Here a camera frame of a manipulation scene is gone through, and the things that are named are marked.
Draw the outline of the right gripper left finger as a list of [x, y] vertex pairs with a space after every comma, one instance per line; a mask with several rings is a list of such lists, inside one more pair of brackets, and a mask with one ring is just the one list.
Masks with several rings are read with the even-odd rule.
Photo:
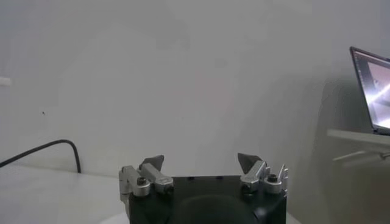
[[146, 158], [137, 167], [124, 166], [119, 171], [119, 193], [147, 197], [152, 187], [160, 194], [168, 194], [174, 189], [173, 177], [161, 173], [163, 155]]

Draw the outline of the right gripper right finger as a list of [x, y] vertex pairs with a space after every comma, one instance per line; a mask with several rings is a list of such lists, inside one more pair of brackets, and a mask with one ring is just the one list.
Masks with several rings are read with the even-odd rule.
[[238, 162], [243, 170], [240, 186], [243, 194], [253, 194], [261, 187], [267, 194], [286, 194], [288, 189], [288, 168], [283, 164], [277, 174], [257, 155], [238, 153]]

